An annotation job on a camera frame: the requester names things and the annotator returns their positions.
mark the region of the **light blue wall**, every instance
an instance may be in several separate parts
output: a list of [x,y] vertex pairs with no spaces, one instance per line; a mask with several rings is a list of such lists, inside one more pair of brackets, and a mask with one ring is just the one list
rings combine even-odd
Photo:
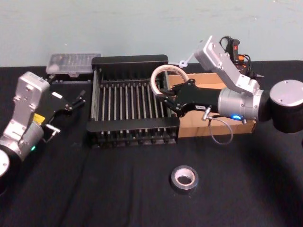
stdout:
[[301,60],[302,11],[303,0],[0,0],[0,66],[56,52],[180,61],[209,35],[240,39],[253,60]]

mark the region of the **metal rack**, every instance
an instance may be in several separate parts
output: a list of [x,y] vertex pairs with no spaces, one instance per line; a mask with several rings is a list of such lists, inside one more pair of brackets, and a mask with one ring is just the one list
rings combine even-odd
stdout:
[[[149,80],[152,71],[167,61],[165,55],[93,59],[91,119],[87,124],[92,144],[176,142],[179,119],[156,100]],[[157,82],[159,88],[167,88],[165,74]]]

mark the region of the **tape roll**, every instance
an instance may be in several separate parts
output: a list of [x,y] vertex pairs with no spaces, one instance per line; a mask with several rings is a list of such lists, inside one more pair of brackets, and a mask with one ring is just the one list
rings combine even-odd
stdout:
[[[188,182],[183,182],[181,180],[183,177],[185,177]],[[171,185],[177,192],[192,192],[197,187],[198,182],[198,173],[192,167],[178,166],[171,173]]]

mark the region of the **black tablecloth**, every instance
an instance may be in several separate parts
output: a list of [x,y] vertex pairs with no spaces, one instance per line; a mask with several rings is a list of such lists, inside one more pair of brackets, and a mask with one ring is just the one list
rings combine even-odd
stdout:
[[[254,62],[270,89],[283,79],[303,81],[301,61]],[[45,67],[0,68],[0,131],[13,111],[17,78]],[[201,72],[190,65],[188,72]],[[25,160],[16,182],[0,197],[0,225],[15,226],[303,226],[303,132],[283,134],[272,122],[258,123],[253,134],[236,135],[228,146],[210,137],[177,144],[90,149],[90,84],[52,85],[73,99],[87,90],[86,106],[54,124],[62,132],[39,143]],[[179,165],[199,174],[191,195],[169,184]]]

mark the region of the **plastic lid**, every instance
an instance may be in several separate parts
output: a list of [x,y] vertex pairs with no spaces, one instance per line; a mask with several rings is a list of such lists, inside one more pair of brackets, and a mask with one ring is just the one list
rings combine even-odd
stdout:
[[100,53],[55,53],[51,56],[47,74],[68,74],[78,77],[79,74],[92,73],[91,60],[101,57]]

